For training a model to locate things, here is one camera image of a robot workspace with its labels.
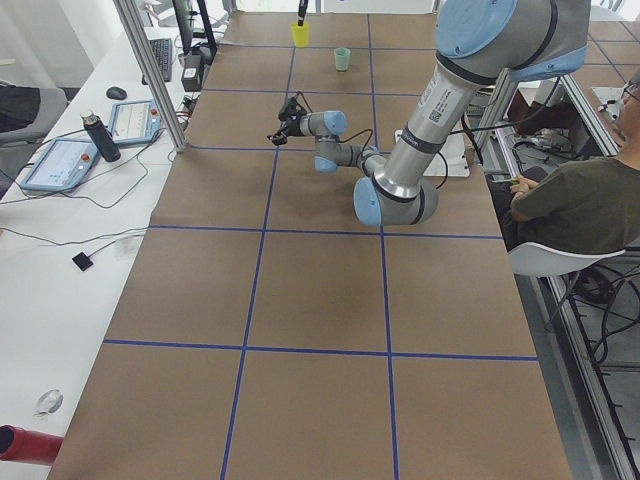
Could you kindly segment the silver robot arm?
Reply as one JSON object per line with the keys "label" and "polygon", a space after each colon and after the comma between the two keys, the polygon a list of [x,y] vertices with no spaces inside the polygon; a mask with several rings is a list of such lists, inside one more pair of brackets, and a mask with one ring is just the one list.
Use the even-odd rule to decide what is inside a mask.
{"label": "silver robot arm", "polygon": [[353,192],[358,219],[369,226],[413,225],[436,210],[436,189],[424,177],[475,93],[507,70],[515,82],[559,77],[586,56],[591,6],[587,1],[448,1],[436,23],[436,66],[415,111],[389,156],[340,141],[343,112],[309,113],[290,98],[269,139],[315,140],[315,167],[363,172]]}

